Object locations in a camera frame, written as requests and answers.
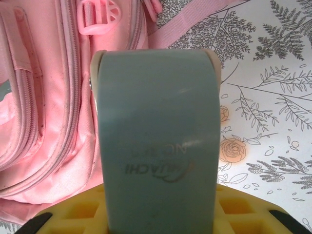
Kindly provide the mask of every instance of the yellow sponge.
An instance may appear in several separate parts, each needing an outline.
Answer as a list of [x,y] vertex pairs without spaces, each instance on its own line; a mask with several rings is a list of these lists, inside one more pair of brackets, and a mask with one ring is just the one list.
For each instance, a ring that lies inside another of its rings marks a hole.
[[[292,234],[269,212],[271,210],[287,215],[272,203],[218,185],[213,234]],[[108,234],[103,185],[48,208],[37,218],[46,213],[51,213],[50,218],[38,227],[37,234]],[[303,229],[297,233],[306,233]]]

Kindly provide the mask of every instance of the plastic buckle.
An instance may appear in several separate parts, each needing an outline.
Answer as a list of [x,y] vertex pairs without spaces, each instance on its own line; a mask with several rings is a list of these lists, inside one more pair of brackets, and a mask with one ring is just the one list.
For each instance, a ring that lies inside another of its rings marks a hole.
[[[95,22],[86,25],[86,19],[94,16]],[[121,20],[121,9],[112,0],[82,0],[77,5],[78,30],[82,35],[103,35]]]

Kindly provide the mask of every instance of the light blue object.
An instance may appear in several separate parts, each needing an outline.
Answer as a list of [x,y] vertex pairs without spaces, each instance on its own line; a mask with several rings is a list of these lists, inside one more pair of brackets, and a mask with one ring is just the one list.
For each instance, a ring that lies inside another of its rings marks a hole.
[[12,92],[10,81],[7,80],[0,85],[0,101],[3,101],[5,95]]
[[206,53],[106,53],[97,111],[110,234],[211,234],[220,106]]

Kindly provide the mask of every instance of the pink buckle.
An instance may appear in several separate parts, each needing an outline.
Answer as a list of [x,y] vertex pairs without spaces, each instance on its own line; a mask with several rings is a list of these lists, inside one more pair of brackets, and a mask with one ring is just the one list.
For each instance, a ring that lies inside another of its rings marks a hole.
[[157,14],[162,11],[162,5],[159,0],[144,0],[145,6],[153,22],[157,21]]
[[82,0],[77,5],[78,30],[82,35],[103,35],[121,20],[121,9],[112,0]]

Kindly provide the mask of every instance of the zipper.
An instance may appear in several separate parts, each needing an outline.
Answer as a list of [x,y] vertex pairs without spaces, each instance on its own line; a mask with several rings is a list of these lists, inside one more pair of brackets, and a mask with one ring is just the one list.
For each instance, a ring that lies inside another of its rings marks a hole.
[[1,4],[1,30],[2,45],[8,47],[2,53],[6,59],[7,68],[13,73],[5,73],[9,77],[12,92],[17,100],[19,113],[17,123],[20,132],[16,140],[9,146],[7,151],[0,156],[0,170],[10,167],[28,152],[38,138],[38,116],[34,91],[33,75],[30,72],[30,60],[27,49],[23,45],[18,24],[21,22],[15,15],[13,8],[6,3]]
[[130,35],[130,43],[127,46],[128,50],[135,50],[138,45],[141,28],[142,28],[142,20],[143,20],[143,9],[142,9],[142,2],[141,0],[134,0],[133,6],[133,16],[135,20],[132,22],[132,30]]
[[47,168],[47,170],[40,176],[39,179],[33,181],[30,186],[24,188],[23,191],[28,190],[42,180],[47,178],[55,170],[57,170],[62,162],[65,160],[73,144],[73,139],[75,136],[75,129],[78,124],[78,113],[80,105],[80,51],[79,51],[79,39],[76,21],[76,5],[74,0],[61,0],[60,9],[63,20],[64,29],[64,41],[67,53],[68,67],[68,82],[69,82],[69,111],[65,113],[66,120],[64,126],[66,126],[66,134],[64,139],[61,140],[61,147],[59,152],[57,152],[56,157],[51,157],[55,159],[52,165]]

